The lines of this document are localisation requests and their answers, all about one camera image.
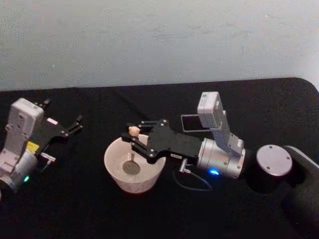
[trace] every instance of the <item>green led light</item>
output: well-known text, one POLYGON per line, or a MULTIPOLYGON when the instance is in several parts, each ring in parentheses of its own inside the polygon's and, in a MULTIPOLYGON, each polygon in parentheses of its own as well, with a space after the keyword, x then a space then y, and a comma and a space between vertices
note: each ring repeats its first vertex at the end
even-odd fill
POLYGON ((29 176, 26 176, 24 179, 24 182, 27 182, 29 180, 29 176))

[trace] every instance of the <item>gray wall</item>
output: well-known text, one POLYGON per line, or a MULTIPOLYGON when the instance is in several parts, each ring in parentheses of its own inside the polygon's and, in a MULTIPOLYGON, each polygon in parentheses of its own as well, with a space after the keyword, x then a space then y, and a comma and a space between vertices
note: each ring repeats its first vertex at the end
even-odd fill
POLYGON ((0 0, 0 89, 296 76, 318 0, 0 0))

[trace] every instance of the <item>black table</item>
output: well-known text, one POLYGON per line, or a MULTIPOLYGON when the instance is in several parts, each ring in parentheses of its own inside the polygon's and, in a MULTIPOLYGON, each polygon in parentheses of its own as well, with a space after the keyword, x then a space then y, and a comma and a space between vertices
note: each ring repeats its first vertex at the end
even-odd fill
POLYGON ((1 205, 0 238, 12 228, 41 239, 299 238, 280 210, 285 184, 265 196, 244 180, 202 173, 213 191, 192 192, 174 183, 168 162, 152 190, 132 196, 107 173, 104 152, 128 121, 166 118, 182 132, 180 115, 196 113, 203 91, 220 92, 231 130, 246 148, 293 145, 319 161, 319 93, 302 79, 1 92, 2 129, 19 97, 49 97, 47 117, 68 126, 81 113, 85 128, 68 144, 52 146, 56 164, 1 205))

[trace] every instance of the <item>black cable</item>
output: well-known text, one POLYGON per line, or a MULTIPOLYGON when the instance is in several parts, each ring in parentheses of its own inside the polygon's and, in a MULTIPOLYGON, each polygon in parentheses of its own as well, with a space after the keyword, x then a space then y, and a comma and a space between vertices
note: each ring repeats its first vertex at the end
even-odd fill
POLYGON ((197 174, 195 174, 195 173, 193 173, 193 172, 190 172, 190 175, 192 175, 192 176, 194 176, 195 178, 197 178, 197 179, 199 179, 200 181, 202 181, 204 184, 206 184, 206 186, 207 186, 208 188, 206 188, 206 189, 204 189, 204 188, 192 188, 192 187, 188 187, 188 186, 185 186, 185 185, 181 184, 181 183, 178 181, 177 177, 176 177, 175 169, 176 169, 176 167, 175 167, 175 168, 173 169, 173 171, 172 171, 173 179, 174 179, 175 183, 176 183, 177 185, 179 185, 180 187, 182 187, 182 188, 184 188, 184 189, 187 189, 187 190, 197 191, 197 192, 209 192, 209 191, 212 191, 212 190, 213 190, 212 186, 211 186, 205 179, 203 179, 202 177, 198 176, 197 174))

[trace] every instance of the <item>silver cylindrical motor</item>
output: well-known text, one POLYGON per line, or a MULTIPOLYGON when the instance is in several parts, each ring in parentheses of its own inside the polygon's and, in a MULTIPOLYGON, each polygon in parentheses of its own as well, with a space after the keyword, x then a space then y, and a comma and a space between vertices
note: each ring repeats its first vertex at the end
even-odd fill
POLYGON ((11 173, 4 171, 0 172, 1 185, 5 185, 13 192, 17 192, 18 188, 24 182, 26 176, 28 176, 35 169, 37 163, 38 161, 36 157, 26 150, 11 173))
POLYGON ((220 149, 214 140, 205 138, 198 155, 197 167, 237 179, 242 170, 244 159, 245 149, 240 157, 234 157, 220 149))

